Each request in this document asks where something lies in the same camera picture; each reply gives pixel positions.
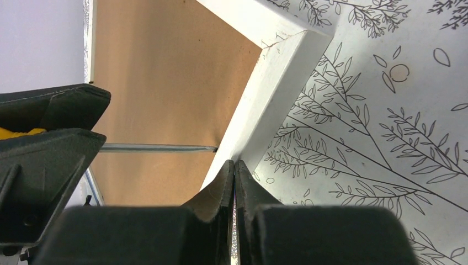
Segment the cardboard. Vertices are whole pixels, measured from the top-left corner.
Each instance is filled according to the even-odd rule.
[[[94,84],[112,93],[108,142],[221,142],[261,52],[195,0],[98,0]],[[101,153],[107,205],[180,205],[214,153]]]

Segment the white surface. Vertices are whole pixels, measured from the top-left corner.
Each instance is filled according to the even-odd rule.
[[[93,195],[93,191],[89,185],[88,179],[83,176],[80,180],[78,185],[76,186],[75,191],[73,192],[70,200],[68,200],[67,205],[65,208],[73,207],[73,206],[83,206],[86,202],[86,196],[91,195],[93,198],[91,199],[90,205],[97,206],[96,197]]]
[[[83,1],[0,2],[0,93],[82,83]]]
[[[249,168],[257,166],[331,37],[257,0],[199,2],[263,48],[203,189],[226,160],[241,158]]]
[[[391,209],[421,264],[468,264],[468,24],[443,28],[468,18],[468,9],[453,14],[468,1],[440,14],[430,10],[448,1],[284,2],[290,14],[336,33],[256,179],[285,204]],[[376,24],[353,24],[355,14]],[[375,27],[385,35],[373,35]],[[350,86],[344,100],[337,91]]]
[[[271,46],[308,28],[307,23],[283,15],[258,0],[198,0],[207,9],[261,48]]]
[[[94,178],[91,167],[89,167],[84,173],[83,178],[86,179],[86,195],[91,195],[93,199],[91,200],[92,206],[104,206],[104,197],[99,189],[98,183]]]

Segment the leaf pattern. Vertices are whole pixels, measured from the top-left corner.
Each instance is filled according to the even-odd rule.
[[[304,198],[306,198],[310,194],[310,189],[307,189],[306,193],[304,193]]]
[[[289,10],[289,5],[291,5],[289,0],[267,0],[267,1],[283,10]]]
[[[468,24],[468,2],[466,0],[435,0],[427,13],[450,12],[452,17],[440,29],[458,29]]]
[[[444,16],[441,24],[454,22],[450,18],[458,13],[452,11],[465,6],[460,0],[434,1],[427,6],[439,2],[446,5],[440,13],[440,18]],[[387,6],[393,7],[393,14],[383,10]],[[306,198],[316,204],[379,206],[392,211],[405,227],[416,227],[408,240],[421,264],[468,264],[466,244],[455,245],[460,241],[452,242],[441,232],[462,236],[459,227],[449,224],[467,224],[463,218],[455,220],[468,213],[468,204],[457,191],[466,188],[468,147],[464,132],[454,128],[466,124],[468,98],[453,93],[462,89],[458,80],[466,81],[460,74],[466,58],[463,51],[450,49],[445,36],[430,39],[433,33],[428,33],[419,38],[418,42],[437,45],[422,46],[421,51],[414,50],[414,43],[408,45],[415,42],[412,38],[395,40],[391,33],[400,27],[405,34],[416,33],[417,28],[430,31],[433,23],[406,20],[409,15],[434,15],[421,13],[421,6],[406,0],[291,0],[289,12],[302,15],[311,25],[339,27],[275,135],[264,157],[268,161],[259,167],[271,168],[281,183],[301,187],[297,204],[306,204],[304,189],[310,189],[317,192]],[[374,13],[367,17],[369,10]],[[395,12],[396,27],[389,28],[391,21],[383,13]],[[457,32],[462,26],[459,22]],[[366,43],[367,38],[380,39]],[[357,41],[366,45],[361,50],[349,46]],[[416,53],[426,56],[427,62],[416,61]],[[444,86],[436,88],[442,81]],[[457,96],[446,102],[452,94]],[[424,105],[431,97],[437,104]],[[448,119],[458,125],[450,125]],[[270,165],[271,158],[278,162]],[[451,187],[457,192],[451,193]],[[442,216],[446,211],[454,215]],[[441,228],[431,229],[441,218]]]

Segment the metal pin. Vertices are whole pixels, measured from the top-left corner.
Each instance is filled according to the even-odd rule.
[[[104,144],[101,153],[192,153],[216,152],[218,147],[199,145]]]

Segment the white wall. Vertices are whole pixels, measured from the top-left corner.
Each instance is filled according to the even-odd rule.
[[[83,0],[0,1],[0,93],[84,80]]]

